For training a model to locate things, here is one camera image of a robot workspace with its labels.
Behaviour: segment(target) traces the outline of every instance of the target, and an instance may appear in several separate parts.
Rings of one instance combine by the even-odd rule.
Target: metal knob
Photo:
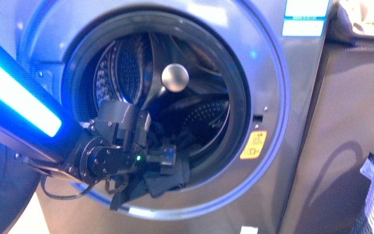
[[[161,74],[161,82],[164,87],[175,93],[183,91],[188,85],[188,80],[189,77],[186,68],[178,63],[167,65]]]

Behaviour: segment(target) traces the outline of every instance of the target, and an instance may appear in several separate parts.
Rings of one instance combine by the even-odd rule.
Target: washing machine door opening
[[[250,121],[247,81],[230,49],[176,14],[136,11],[97,25],[72,53],[62,88],[78,121],[95,118],[103,100],[148,110],[149,150],[171,144],[188,155],[190,188],[238,156]]]

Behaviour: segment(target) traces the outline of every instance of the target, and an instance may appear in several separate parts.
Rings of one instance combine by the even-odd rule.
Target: white cloth
[[[345,34],[374,39],[374,0],[340,0],[337,18]]]

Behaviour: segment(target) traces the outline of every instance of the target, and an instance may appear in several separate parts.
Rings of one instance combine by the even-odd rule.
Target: gray appliance panel
[[[325,45],[281,234],[346,233],[362,208],[370,181],[359,168],[374,153],[373,50]]]

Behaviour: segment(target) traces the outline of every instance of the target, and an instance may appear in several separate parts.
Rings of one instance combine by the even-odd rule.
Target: washing machine door
[[[26,208],[40,173],[22,164],[22,156],[0,143],[0,233],[11,230]]]

